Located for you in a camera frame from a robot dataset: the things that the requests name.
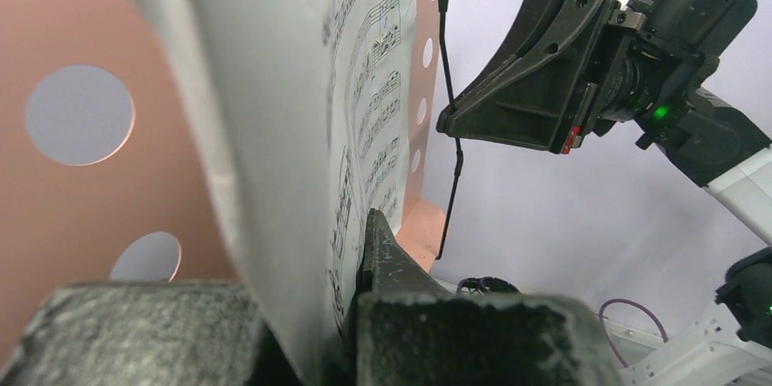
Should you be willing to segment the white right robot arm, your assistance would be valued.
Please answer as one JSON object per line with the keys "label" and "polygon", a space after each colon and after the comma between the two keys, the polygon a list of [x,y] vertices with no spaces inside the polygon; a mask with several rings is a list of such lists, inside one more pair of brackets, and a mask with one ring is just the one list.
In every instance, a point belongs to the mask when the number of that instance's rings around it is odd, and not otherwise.
{"label": "white right robot arm", "polygon": [[455,96],[437,0],[449,105],[436,130],[456,163],[442,258],[464,155],[462,139],[567,155],[616,123],[643,130],[668,161],[768,247],[732,265],[702,317],[622,369],[624,385],[698,379],[724,385],[771,365],[771,138],[701,87],[757,11],[757,0],[523,0],[482,72]]}

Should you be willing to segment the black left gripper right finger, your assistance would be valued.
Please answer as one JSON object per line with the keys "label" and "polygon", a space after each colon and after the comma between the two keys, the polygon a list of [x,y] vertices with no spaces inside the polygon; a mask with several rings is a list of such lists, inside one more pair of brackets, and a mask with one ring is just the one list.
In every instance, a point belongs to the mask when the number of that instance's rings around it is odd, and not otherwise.
{"label": "black left gripper right finger", "polygon": [[354,309],[359,385],[618,385],[597,316],[555,295],[455,294],[372,209]]}

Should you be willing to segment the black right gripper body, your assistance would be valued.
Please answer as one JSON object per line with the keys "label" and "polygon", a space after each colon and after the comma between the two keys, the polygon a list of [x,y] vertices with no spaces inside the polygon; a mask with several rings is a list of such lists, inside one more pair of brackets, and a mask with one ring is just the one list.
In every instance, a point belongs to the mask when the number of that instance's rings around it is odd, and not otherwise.
{"label": "black right gripper body", "polygon": [[584,79],[593,102],[566,141],[575,148],[633,121],[640,148],[656,146],[701,188],[726,188],[771,158],[771,140],[703,86],[750,22],[757,0],[601,0],[604,27]]}

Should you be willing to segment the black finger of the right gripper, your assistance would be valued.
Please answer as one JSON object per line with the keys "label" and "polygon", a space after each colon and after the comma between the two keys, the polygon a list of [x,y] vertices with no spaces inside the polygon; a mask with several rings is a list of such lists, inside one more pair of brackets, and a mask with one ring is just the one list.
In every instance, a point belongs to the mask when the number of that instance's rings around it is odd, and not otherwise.
{"label": "black finger of the right gripper", "polygon": [[446,107],[449,137],[566,152],[588,105],[585,73],[617,0],[523,0],[483,71]]}

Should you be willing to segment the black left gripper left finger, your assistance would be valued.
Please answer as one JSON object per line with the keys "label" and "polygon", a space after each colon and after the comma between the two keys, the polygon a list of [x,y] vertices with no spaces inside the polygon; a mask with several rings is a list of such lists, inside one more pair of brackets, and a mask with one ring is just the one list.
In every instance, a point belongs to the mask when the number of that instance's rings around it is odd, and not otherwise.
{"label": "black left gripper left finger", "polygon": [[237,283],[78,283],[56,290],[1,370],[4,385],[243,385],[266,332]]}

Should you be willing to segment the black microphone tripod stand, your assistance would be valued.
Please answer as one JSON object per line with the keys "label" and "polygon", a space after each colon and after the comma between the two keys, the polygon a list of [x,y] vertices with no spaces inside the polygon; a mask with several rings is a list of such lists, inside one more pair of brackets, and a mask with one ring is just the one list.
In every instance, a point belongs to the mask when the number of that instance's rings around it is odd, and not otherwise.
{"label": "black microphone tripod stand", "polygon": [[510,282],[492,276],[469,277],[456,286],[456,294],[519,293]]}

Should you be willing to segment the pink perforated music stand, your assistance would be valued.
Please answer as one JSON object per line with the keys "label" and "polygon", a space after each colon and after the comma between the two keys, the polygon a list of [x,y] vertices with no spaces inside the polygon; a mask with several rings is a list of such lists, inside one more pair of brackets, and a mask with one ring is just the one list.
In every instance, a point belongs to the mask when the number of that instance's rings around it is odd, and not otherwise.
{"label": "pink perforated music stand", "polygon": [[[432,264],[422,198],[439,51],[417,0],[399,239]],[[1,356],[81,280],[239,279],[162,45],[134,0],[1,0]]]}

